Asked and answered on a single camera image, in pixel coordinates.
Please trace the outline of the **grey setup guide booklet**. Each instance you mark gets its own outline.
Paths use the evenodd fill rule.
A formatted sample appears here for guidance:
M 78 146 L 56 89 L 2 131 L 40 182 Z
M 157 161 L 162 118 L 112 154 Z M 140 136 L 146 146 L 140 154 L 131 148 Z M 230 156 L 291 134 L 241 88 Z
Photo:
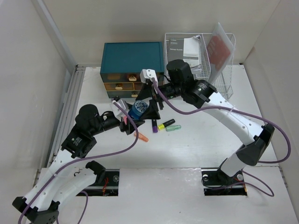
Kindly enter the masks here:
M 202 71 L 200 56 L 200 37 L 171 38 L 168 41 L 168 62 L 173 60 L 183 60 L 188 63 L 193 74 Z

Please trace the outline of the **clear zip pouch red card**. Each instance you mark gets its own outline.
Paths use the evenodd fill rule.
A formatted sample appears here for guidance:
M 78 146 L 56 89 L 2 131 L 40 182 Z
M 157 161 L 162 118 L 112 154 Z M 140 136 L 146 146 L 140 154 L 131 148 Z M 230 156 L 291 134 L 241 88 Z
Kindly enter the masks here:
M 206 46 L 210 62 L 210 82 L 213 82 L 223 72 L 233 56 L 235 47 L 218 22 Z

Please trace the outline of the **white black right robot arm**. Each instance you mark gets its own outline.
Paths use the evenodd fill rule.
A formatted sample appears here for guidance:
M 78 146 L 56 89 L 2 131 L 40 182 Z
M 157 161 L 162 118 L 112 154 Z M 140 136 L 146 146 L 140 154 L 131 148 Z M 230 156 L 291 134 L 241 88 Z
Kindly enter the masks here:
M 169 99 L 181 97 L 186 103 L 211 115 L 234 133 L 242 145 L 226 158 L 215 172 L 206 175 L 210 186 L 228 186 L 243 168 L 260 162 L 274 134 L 274 125 L 268 121 L 260 125 L 250 120 L 249 114 L 235 109 L 208 81 L 195 79 L 189 64 L 183 60 L 169 62 L 166 69 L 170 80 L 161 86 L 154 70 L 141 71 L 140 80 L 143 85 L 138 100 L 151 98 L 148 110 L 154 117 L 159 115 L 163 102 L 169 104 Z

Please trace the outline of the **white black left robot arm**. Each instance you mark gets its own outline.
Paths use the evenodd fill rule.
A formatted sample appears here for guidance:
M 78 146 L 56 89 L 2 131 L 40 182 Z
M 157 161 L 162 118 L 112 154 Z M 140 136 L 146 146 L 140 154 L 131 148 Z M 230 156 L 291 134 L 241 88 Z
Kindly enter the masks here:
M 75 126 L 63 141 L 46 174 L 25 196 L 16 197 L 12 205 L 33 224 L 57 221 L 62 206 L 87 186 L 100 185 L 106 169 L 97 156 L 88 153 L 96 145 L 95 136 L 113 128 L 127 135 L 138 134 L 147 119 L 160 119 L 157 103 L 151 99 L 145 109 L 138 102 L 128 104 L 119 98 L 112 101 L 112 111 L 99 114 L 95 105 L 80 108 Z

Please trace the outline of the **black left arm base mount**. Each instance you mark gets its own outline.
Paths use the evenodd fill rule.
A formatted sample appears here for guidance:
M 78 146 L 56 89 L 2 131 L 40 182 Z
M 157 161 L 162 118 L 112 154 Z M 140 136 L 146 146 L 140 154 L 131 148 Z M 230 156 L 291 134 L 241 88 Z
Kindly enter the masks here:
M 90 161 L 85 168 L 92 170 L 96 175 L 95 182 L 83 189 L 88 196 L 118 196 L 119 193 L 119 169 L 106 169 L 96 161 Z

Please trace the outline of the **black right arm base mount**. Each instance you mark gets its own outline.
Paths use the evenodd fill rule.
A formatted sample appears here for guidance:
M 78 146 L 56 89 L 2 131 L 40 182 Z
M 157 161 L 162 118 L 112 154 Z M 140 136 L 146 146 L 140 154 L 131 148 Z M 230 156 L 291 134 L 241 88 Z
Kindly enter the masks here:
M 247 196 L 241 170 L 229 177 L 217 168 L 202 168 L 201 175 L 205 196 Z

